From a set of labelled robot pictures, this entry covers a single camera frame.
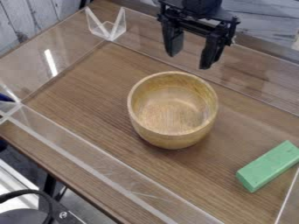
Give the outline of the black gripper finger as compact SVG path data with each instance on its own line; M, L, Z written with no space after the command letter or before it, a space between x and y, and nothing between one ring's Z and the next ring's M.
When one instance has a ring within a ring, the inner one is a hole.
M167 18L161 21L161 27L164 50L168 56L173 57L183 49L183 28L176 22Z
M206 46L200 54L200 69L210 69L211 65L220 59L226 40L216 33L212 32L206 39Z

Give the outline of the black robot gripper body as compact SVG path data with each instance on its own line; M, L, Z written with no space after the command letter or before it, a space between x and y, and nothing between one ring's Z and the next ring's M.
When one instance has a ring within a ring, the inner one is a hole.
M222 8L222 0L157 0L157 21L163 34L180 36L184 31L208 37L214 32L231 45L239 18Z

